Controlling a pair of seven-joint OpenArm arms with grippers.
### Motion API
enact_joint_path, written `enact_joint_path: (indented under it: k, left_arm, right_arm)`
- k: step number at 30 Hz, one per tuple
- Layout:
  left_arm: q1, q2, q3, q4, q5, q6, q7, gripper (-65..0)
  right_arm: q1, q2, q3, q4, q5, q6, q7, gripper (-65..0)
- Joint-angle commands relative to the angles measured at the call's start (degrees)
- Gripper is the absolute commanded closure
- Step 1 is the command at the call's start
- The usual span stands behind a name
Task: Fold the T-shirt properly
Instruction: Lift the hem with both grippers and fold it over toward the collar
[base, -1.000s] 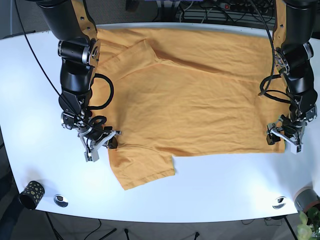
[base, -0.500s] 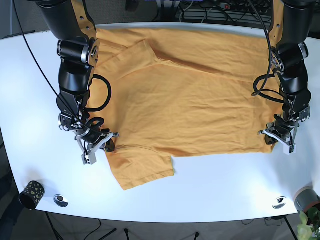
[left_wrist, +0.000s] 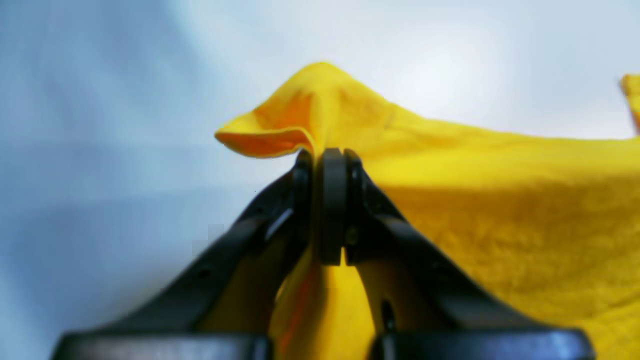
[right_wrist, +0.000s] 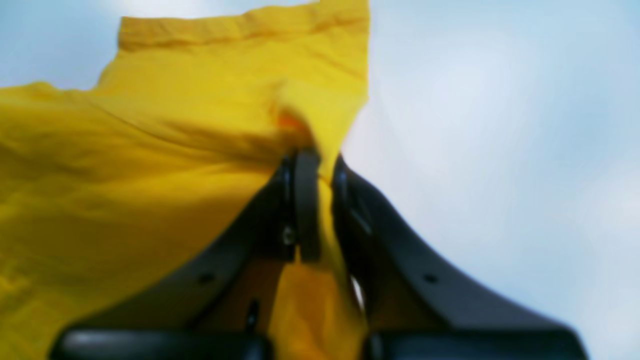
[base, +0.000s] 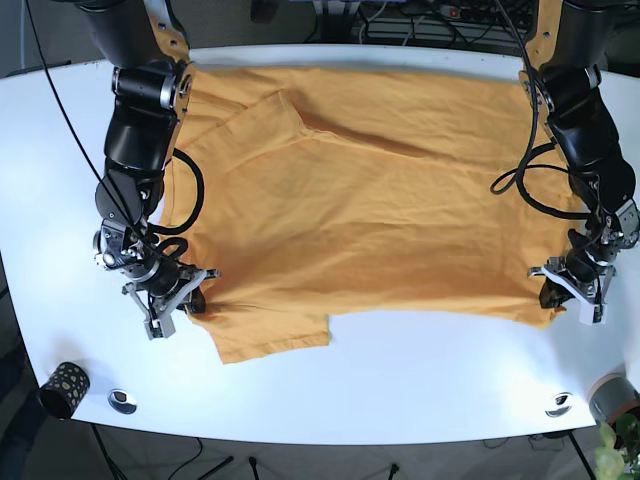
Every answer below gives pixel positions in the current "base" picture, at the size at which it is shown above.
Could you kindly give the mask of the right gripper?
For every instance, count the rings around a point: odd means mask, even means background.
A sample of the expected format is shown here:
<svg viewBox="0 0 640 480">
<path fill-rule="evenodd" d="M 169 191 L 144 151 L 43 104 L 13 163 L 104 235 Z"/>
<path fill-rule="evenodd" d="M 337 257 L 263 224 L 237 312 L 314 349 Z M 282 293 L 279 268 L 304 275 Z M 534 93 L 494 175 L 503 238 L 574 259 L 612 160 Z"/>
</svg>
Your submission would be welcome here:
<svg viewBox="0 0 640 480">
<path fill-rule="evenodd" d="M 167 339 L 176 332 L 170 315 L 176 309 L 204 314 L 206 299 L 200 285 L 220 276 L 216 269 L 205 270 L 180 261 L 188 249 L 186 239 L 169 237 L 148 245 L 131 228 L 109 220 L 103 221 L 96 232 L 94 249 L 97 263 L 128 278 L 125 295 L 138 300 L 140 292 L 147 294 L 141 308 L 148 314 L 144 327 L 150 340 Z"/>
</svg>

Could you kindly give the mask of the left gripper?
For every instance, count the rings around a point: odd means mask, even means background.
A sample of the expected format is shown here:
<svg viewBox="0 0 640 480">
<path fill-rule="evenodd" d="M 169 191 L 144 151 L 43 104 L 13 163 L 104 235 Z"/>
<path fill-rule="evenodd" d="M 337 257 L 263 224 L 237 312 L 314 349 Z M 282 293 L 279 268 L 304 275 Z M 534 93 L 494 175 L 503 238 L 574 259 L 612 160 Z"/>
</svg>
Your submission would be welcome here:
<svg viewBox="0 0 640 480">
<path fill-rule="evenodd" d="M 541 276 L 539 293 L 543 309 L 557 309 L 572 299 L 580 303 L 579 321 L 585 325 L 606 322 L 605 296 L 616 275 L 614 261 L 622 250 L 639 240 L 639 211 L 632 199 L 613 213 L 605 211 L 585 224 L 583 233 L 568 232 L 570 249 L 550 257 L 540 267 L 529 269 L 530 277 Z"/>
</svg>

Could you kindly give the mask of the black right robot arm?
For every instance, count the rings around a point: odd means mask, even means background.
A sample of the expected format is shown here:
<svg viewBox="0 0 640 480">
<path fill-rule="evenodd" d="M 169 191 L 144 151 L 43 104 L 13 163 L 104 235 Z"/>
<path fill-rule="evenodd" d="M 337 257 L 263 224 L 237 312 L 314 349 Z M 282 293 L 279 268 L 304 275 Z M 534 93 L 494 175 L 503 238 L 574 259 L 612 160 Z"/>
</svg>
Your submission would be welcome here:
<svg viewBox="0 0 640 480">
<path fill-rule="evenodd" d="M 102 218 L 95 259 L 127 278 L 122 292 L 144 315 L 151 339 L 175 332 L 176 310 L 205 311 L 200 290 L 217 270 L 182 262 L 184 233 L 204 205 L 205 184 L 196 163 L 175 144 L 188 111 L 195 69 L 186 33 L 167 1 L 77 1 L 94 42 L 113 65 L 114 110 L 104 144 L 104 172 L 95 203 Z M 150 217 L 164 195 L 165 169 L 182 161 L 193 173 L 196 200 L 180 225 Z"/>
</svg>

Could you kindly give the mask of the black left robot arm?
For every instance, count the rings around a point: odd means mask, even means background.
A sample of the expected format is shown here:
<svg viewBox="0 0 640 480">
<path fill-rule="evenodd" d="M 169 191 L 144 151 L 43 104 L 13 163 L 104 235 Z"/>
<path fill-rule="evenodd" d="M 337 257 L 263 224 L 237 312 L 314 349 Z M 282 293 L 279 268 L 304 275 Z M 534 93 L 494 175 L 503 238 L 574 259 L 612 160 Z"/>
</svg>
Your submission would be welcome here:
<svg viewBox="0 0 640 480">
<path fill-rule="evenodd" d="M 604 322 L 613 262 L 639 240 L 635 172 L 623 158 L 618 130 L 599 89 L 598 62 L 624 10 L 622 1 L 535 2 L 520 73 L 534 116 L 564 160 L 572 192 L 586 207 L 564 212 L 534 200 L 524 185 L 531 164 L 519 167 L 516 186 L 531 206 L 581 221 L 585 228 L 569 230 L 570 250 L 530 272 L 545 278 L 539 295 L 543 308 L 558 309 L 576 299 L 580 320 L 587 325 Z"/>
</svg>

